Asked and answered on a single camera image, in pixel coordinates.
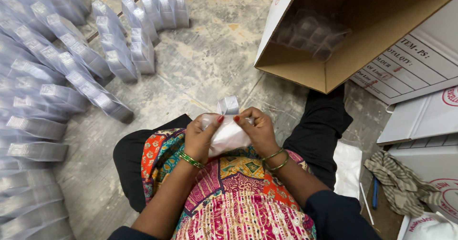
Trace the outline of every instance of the stained floor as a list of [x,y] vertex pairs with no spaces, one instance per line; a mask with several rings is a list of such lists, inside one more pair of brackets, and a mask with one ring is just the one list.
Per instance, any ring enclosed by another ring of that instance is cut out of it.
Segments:
[[[121,0],[102,0],[121,12]],[[135,84],[113,79],[106,89],[135,113],[122,124],[91,107],[68,124],[64,142],[70,145],[65,162],[54,172],[64,191],[70,223],[79,240],[106,239],[137,217],[124,196],[112,159],[124,135],[156,128],[181,114],[191,118],[215,112],[216,102],[236,95],[241,108],[258,107],[272,117],[276,140],[282,143],[299,122],[308,89],[253,68],[256,51],[272,0],[187,0],[192,26],[159,33],[154,76]],[[129,30],[125,18],[122,22]],[[94,18],[80,28],[90,46],[103,55]],[[375,141],[389,114],[386,105],[347,82],[346,108],[354,122],[344,138],[362,144],[363,160],[379,148]],[[371,176],[361,173],[365,189]]]

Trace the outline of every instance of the forearm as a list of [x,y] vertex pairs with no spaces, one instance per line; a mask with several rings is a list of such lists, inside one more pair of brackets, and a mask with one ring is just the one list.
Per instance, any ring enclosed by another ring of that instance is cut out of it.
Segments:
[[198,172],[188,162],[178,161],[132,228],[158,239],[170,239]]
[[[267,159],[266,163],[269,167],[278,167],[286,160],[287,155],[283,151]],[[273,173],[285,185],[286,189],[301,207],[305,206],[307,199],[314,193],[320,190],[329,190],[316,176],[306,172],[291,158],[289,158],[283,167],[274,170]]]

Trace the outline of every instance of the striped cloth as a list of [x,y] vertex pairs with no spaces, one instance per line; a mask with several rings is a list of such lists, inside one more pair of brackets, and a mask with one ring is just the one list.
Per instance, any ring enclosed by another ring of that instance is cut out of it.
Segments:
[[398,214],[416,218],[424,211],[420,201],[441,204],[440,190],[386,151],[374,154],[364,162],[364,166],[381,182],[391,209]]

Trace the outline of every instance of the woman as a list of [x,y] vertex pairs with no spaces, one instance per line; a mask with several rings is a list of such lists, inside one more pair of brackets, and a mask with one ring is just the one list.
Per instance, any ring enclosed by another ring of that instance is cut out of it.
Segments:
[[141,213],[109,239],[380,239],[356,199],[332,192],[334,149],[353,120],[343,98],[343,85],[328,95],[311,91],[283,148],[257,108],[234,116],[252,146],[213,159],[210,140],[223,116],[205,131],[201,116],[183,115],[124,137],[113,158],[125,196]]

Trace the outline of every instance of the blue pen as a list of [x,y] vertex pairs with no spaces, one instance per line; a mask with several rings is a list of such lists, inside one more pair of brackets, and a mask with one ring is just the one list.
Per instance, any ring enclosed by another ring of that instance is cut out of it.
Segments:
[[374,195],[372,196],[372,208],[377,209],[378,206],[378,179],[374,177]]

